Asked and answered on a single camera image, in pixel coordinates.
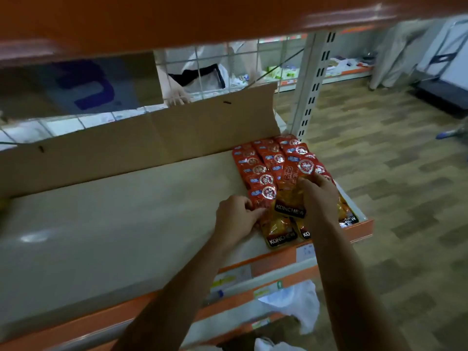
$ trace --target hand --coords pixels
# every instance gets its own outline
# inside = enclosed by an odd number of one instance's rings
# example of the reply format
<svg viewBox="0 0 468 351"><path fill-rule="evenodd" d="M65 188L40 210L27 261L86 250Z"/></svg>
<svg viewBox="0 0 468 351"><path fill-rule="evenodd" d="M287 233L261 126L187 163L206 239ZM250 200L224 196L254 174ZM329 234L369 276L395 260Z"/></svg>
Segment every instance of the hand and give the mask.
<svg viewBox="0 0 468 351"><path fill-rule="evenodd" d="M247 236L266 208L252 210L252 202L244 196L232 195L219 203L213 239L224 247L233 248Z"/></svg>
<svg viewBox="0 0 468 351"><path fill-rule="evenodd" d="M313 173L299 178L298 186L304 191L305 225L309 231L324 223L338 224L338 189L331 181Z"/></svg>
<svg viewBox="0 0 468 351"><path fill-rule="evenodd" d="M168 81L161 83L161 91L162 99L168 107L183 105L184 103L190 102L190 95L170 76Z"/></svg>

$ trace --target cardboard box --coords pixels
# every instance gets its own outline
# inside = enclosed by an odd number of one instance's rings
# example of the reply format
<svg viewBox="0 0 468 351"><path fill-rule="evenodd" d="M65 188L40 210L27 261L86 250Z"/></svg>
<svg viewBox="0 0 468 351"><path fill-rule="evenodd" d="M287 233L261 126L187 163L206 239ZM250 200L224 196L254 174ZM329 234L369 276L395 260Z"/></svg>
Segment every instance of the cardboard box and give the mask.
<svg viewBox="0 0 468 351"><path fill-rule="evenodd" d="M18 197L230 150L279 135L276 84L0 152L0 197Z"/></svg>
<svg viewBox="0 0 468 351"><path fill-rule="evenodd" d="M0 69L8 119L135 109L162 103L152 52Z"/></svg>

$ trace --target wood plank flooring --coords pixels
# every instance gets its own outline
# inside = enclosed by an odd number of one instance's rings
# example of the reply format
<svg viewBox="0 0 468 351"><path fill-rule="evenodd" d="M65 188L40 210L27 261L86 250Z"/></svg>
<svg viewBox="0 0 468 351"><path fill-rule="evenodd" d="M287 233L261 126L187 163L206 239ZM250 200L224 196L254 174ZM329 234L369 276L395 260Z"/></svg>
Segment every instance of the wood plank flooring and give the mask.
<svg viewBox="0 0 468 351"><path fill-rule="evenodd" d="M458 121L407 92L367 79L324 85L306 142L368 216L374 236L356 243L371 285L413 351L468 350L468 146L435 140ZM287 119L293 92L281 93ZM281 319L223 345L252 350L268 336L307 350L335 350L319 280L315 330Z"/></svg>

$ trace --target person's left hand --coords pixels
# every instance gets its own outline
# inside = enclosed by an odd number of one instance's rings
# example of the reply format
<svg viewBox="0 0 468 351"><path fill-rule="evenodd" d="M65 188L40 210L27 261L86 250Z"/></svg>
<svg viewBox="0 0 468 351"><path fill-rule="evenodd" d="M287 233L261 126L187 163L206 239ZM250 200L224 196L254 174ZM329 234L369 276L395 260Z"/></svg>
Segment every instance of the person's left hand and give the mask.
<svg viewBox="0 0 468 351"><path fill-rule="evenodd" d="M233 248L252 230L266 208L252 210L252 202L244 196L232 195L219 203L213 238L226 248Z"/></svg>

